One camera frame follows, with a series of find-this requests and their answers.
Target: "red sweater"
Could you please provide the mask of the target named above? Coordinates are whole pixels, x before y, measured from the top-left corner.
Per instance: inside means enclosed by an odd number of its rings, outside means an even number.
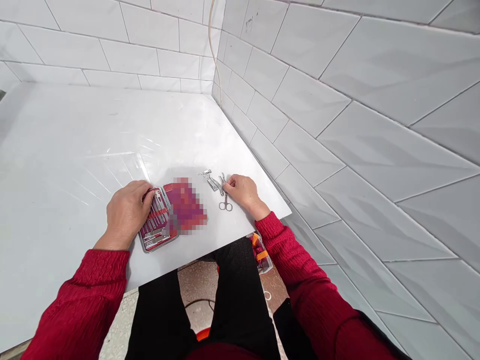
[[[319,359],[394,359],[289,227],[273,212],[255,225]],[[88,250],[73,278],[61,286],[41,316],[22,359],[97,359],[127,285],[129,256],[128,251]],[[188,360],[225,358],[258,359],[234,345],[213,343],[192,352]]]

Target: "white tile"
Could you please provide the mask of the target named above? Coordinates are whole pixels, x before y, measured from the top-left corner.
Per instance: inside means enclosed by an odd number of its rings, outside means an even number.
[[[480,164],[480,84],[435,110],[411,128]]]
[[[200,56],[200,80],[213,81],[215,75],[215,62],[211,57]]]
[[[292,204],[288,207],[291,210],[291,214],[284,217],[281,221],[293,232],[295,240],[303,246],[318,265],[335,264],[333,257],[312,229],[310,229],[305,220],[302,219],[297,209],[295,209]]]
[[[480,33],[480,2],[454,0],[431,24],[441,28]]]
[[[230,35],[228,36],[228,41],[226,42],[225,57],[223,62],[243,78],[245,70],[247,69],[251,51],[252,45],[247,44],[238,37]]]
[[[180,92],[180,79],[172,77],[158,77],[139,75],[142,90],[156,90],[166,92]]]
[[[287,64],[254,47],[243,79],[272,101],[288,68]]]
[[[456,257],[348,167],[315,190],[383,261]]]
[[[199,78],[199,56],[167,50],[157,50],[157,52],[161,76],[185,79]]]
[[[246,115],[271,143],[275,141],[289,121],[289,118],[283,112],[258,92],[253,95]]]
[[[387,266],[458,344],[480,359],[480,275],[460,260]]]
[[[202,23],[203,0],[151,0],[151,8],[178,18]]]
[[[375,310],[433,321],[343,221],[318,228],[315,234]]]
[[[317,137],[350,99],[290,67],[272,103],[313,137]]]
[[[181,79],[181,92],[192,94],[212,94],[213,81]]]
[[[226,2],[227,0],[215,0],[215,3],[213,4],[213,13],[211,15],[211,26],[213,28],[222,28]],[[203,5],[203,25],[209,24],[211,7],[212,0],[205,0],[205,4]]]
[[[0,61],[0,90],[8,93],[17,84],[20,84],[19,78],[4,62]]]
[[[253,87],[248,85],[245,80],[232,71],[226,94],[243,113],[248,111],[250,102],[254,97],[254,92]]]
[[[438,324],[387,313],[378,315],[412,359],[471,359]]]
[[[0,60],[42,63],[18,25],[2,21],[0,21]]]
[[[345,275],[344,271],[338,265],[323,265],[321,267],[326,272],[331,282],[338,288],[341,297],[351,305],[355,310],[362,311],[368,318],[377,325],[385,335],[388,336],[399,349],[402,349],[400,343],[395,339],[390,330],[385,326],[378,314],[373,310],[363,295],[354,286],[352,281]]]
[[[480,272],[480,176],[398,205]]]
[[[257,131],[257,127],[237,106],[233,108],[231,124],[243,141],[247,145],[250,144],[255,135],[255,131]]]
[[[47,65],[109,70],[97,38],[20,25],[38,55]]]
[[[249,0],[228,0],[225,6],[222,29],[239,38],[244,26],[248,4]]]
[[[113,0],[46,0],[63,31],[128,42],[120,4]]]
[[[288,7],[276,0],[250,0],[240,38],[270,53]]]
[[[394,202],[480,173],[480,167],[356,101],[318,141]]]
[[[0,19],[43,28],[59,28],[45,0],[2,0]]]
[[[46,65],[9,62],[8,67],[23,82],[65,85],[85,85],[89,83],[80,69]]]
[[[179,20],[137,6],[121,4],[130,43],[180,50]]]
[[[479,78],[479,36],[363,17],[320,80],[410,125]]]
[[[180,19],[180,51],[211,58],[209,28],[194,22]],[[211,29],[211,45],[213,54],[217,56],[220,44],[220,30]]]
[[[250,142],[250,149],[274,179],[289,164],[280,151],[259,130],[256,131]]]
[[[91,87],[140,89],[139,76],[112,71],[84,70]]]
[[[271,54],[318,79],[360,16],[291,4]]]
[[[325,0],[324,7],[428,24],[449,0]]]
[[[287,123],[273,144],[312,186],[345,166],[293,121]]]
[[[150,47],[100,40],[112,71],[160,75],[157,50]]]
[[[292,165],[289,165],[275,182],[311,228],[340,219]]]

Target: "leg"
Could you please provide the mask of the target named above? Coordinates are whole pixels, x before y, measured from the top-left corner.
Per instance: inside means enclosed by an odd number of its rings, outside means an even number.
[[[219,272],[209,341],[237,345],[264,360],[279,360],[252,243],[244,237],[214,254]]]
[[[126,359],[184,359],[197,336],[180,294],[177,270],[138,288]]]

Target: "white countertop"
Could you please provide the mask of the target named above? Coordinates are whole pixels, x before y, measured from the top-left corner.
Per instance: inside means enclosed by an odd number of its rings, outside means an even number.
[[[248,175],[279,218],[291,213],[211,96],[22,83],[0,102],[0,124],[0,352],[34,335],[132,179],[191,178],[208,223],[150,254],[135,239],[127,291],[254,229],[237,204],[219,210],[201,171]]]

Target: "tiled wall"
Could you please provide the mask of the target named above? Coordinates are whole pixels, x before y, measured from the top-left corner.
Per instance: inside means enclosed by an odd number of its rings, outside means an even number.
[[[476,0],[226,1],[223,111],[298,241],[415,360],[480,359],[478,33]]]
[[[212,93],[211,0],[0,0],[0,89],[19,81]],[[225,0],[216,0],[218,51]]]

